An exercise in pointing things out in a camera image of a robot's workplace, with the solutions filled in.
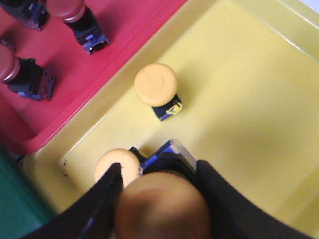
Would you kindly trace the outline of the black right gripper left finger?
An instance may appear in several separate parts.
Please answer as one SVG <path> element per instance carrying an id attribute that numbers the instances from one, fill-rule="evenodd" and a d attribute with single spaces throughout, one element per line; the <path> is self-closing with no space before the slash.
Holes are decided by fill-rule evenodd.
<path id="1" fill-rule="evenodd" d="M 123 190 L 121 165 L 113 163 L 93 187 L 63 213 L 24 239 L 109 239 Z"/>

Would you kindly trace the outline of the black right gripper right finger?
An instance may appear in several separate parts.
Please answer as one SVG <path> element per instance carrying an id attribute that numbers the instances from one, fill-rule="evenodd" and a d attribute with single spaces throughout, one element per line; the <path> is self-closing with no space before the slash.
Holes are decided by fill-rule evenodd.
<path id="1" fill-rule="evenodd" d="M 195 179 L 208 204 L 213 239 L 311 238 L 251 203 L 207 161 L 197 161 Z"/>

